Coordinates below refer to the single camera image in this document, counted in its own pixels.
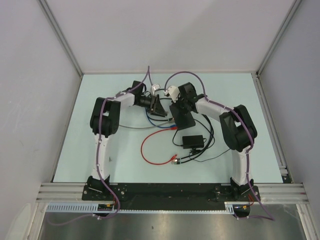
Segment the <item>black network switch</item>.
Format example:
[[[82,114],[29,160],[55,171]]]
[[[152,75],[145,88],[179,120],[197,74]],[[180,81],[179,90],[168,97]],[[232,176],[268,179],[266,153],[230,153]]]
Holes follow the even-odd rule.
[[[192,128],[196,125],[190,111],[183,113],[183,111],[173,103],[169,106],[169,109],[178,131]]]

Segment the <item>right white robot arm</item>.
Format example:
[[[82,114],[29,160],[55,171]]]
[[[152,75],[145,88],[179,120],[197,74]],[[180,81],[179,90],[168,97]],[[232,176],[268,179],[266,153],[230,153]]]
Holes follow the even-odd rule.
[[[210,100],[205,94],[197,94],[195,87],[185,83],[173,88],[169,106],[178,130],[195,126],[192,112],[206,115],[220,123],[225,144],[232,152],[232,175],[230,194],[242,201],[253,189],[250,169],[250,150],[253,148],[257,129],[244,105],[230,108]]]

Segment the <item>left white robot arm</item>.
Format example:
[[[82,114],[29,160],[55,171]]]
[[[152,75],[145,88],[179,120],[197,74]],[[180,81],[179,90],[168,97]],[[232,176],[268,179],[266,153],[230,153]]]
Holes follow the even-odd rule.
[[[158,117],[168,115],[158,94],[144,95],[145,86],[144,83],[135,80],[132,87],[117,93],[114,97],[96,99],[89,122],[95,140],[95,162],[91,176],[83,188],[82,200],[103,201],[112,194],[109,187],[111,141],[119,129],[122,110],[139,106]]]

